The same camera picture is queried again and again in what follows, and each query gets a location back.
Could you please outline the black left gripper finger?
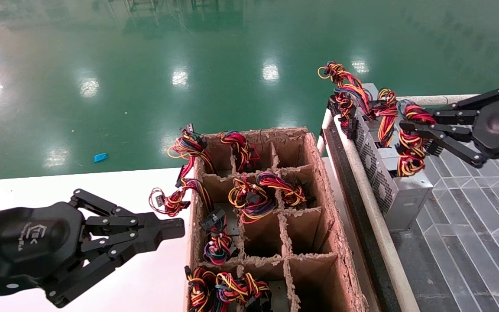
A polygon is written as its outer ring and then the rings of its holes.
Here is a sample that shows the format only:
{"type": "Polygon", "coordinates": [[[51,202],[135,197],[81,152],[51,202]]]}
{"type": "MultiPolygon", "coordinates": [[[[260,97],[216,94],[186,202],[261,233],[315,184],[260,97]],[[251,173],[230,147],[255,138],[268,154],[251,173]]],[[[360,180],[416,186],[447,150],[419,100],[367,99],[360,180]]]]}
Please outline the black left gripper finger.
{"type": "Polygon", "coordinates": [[[83,189],[74,191],[70,205],[97,215],[85,221],[89,232],[97,236],[145,230],[151,236],[170,240],[185,234],[185,223],[181,218],[161,220],[153,212],[134,213],[83,189]]]}
{"type": "Polygon", "coordinates": [[[136,233],[131,240],[97,248],[91,259],[73,257],[45,283],[47,299],[56,307],[67,306],[135,255],[156,251],[163,238],[161,233],[136,233]]]}

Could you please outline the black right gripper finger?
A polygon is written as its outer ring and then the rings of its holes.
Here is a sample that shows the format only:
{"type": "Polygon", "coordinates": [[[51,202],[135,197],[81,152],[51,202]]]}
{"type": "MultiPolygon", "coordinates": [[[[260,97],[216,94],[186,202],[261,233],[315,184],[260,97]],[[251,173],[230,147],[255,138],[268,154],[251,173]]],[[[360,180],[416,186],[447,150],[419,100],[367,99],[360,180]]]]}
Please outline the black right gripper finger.
{"type": "Polygon", "coordinates": [[[472,125],[480,114],[480,110],[499,101],[499,89],[468,97],[434,109],[434,119],[440,124],[472,125]]]}
{"type": "Polygon", "coordinates": [[[477,169],[483,167],[488,160],[481,152],[465,146],[465,143],[472,141],[469,128],[409,120],[400,122],[400,128],[418,135],[422,139],[422,150],[430,156],[440,156],[444,150],[447,150],[477,169]]]}

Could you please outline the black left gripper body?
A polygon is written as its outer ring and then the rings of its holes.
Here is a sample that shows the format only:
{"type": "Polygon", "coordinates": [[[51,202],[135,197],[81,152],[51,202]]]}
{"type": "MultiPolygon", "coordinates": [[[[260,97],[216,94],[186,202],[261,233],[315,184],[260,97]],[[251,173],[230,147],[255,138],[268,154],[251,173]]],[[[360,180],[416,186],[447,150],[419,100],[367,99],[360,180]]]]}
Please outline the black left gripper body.
{"type": "Polygon", "coordinates": [[[0,211],[0,296],[41,288],[49,299],[76,299],[86,292],[84,222],[79,207],[63,201],[0,211]]]}

